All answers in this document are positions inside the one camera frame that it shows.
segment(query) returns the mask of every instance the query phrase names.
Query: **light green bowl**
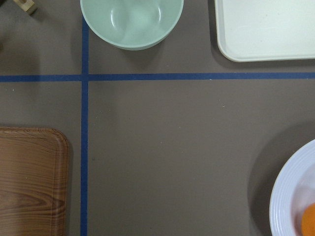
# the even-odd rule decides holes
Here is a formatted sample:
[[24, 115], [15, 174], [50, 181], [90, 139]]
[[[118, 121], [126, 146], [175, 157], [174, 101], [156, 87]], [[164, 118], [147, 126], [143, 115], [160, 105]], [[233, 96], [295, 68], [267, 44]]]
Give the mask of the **light green bowl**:
[[126, 50], [160, 43], [177, 24], [183, 5], [184, 0], [81, 0], [91, 30]]

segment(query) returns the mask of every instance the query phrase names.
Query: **orange fruit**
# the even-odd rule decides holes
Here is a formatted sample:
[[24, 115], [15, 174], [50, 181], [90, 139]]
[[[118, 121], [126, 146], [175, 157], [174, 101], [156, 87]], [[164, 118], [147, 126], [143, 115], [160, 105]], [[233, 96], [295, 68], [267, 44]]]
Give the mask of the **orange fruit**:
[[315, 236], [315, 203], [308, 206], [304, 211], [301, 229], [303, 236]]

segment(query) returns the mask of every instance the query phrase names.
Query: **wooden object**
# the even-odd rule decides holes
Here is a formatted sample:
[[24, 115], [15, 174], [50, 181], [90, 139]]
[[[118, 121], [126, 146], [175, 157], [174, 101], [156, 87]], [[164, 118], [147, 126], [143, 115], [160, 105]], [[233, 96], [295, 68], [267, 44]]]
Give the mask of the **wooden object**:
[[64, 236], [67, 170], [60, 132], [0, 127], [0, 236]]
[[13, 0], [22, 10], [31, 15], [36, 9], [36, 5], [32, 0]]

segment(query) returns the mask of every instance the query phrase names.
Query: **vertical blue tape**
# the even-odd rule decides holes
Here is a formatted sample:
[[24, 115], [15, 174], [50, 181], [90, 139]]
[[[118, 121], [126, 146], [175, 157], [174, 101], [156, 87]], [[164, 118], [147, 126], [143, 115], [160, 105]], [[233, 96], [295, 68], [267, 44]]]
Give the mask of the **vertical blue tape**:
[[89, 27], [82, 18], [82, 83], [81, 83], [81, 227], [88, 235], [88, 118], [89, 118]]

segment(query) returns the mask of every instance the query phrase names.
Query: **white rectangular tray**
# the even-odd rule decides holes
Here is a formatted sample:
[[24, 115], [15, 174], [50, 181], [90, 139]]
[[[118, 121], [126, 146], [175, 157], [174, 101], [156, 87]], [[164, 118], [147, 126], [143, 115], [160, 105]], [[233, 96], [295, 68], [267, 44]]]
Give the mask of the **white rectangular tray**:
[[215, 0], [218, 45], [238, 62], [315, 59], [315, 0]]

